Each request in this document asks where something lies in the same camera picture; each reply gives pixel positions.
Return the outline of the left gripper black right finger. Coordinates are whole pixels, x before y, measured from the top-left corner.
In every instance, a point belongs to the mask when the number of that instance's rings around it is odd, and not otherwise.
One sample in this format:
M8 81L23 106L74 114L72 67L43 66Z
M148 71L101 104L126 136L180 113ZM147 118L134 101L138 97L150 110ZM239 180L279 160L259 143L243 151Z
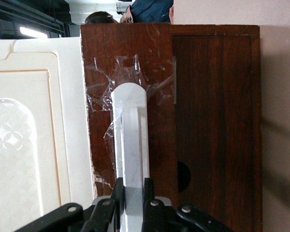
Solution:
M143 193L144 232L231 232L232 230L207 212L190 203L177 209L155 198L154 180L145 178Z

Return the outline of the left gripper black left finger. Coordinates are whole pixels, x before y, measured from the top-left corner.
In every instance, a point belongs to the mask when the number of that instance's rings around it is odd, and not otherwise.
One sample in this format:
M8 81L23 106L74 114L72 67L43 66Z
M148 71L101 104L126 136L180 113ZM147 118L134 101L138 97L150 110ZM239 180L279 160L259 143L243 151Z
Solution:
M116 180L112 194L96 198L83 209L77 203L67 203L18 229L18 232L116 232L123 212L123 178Z

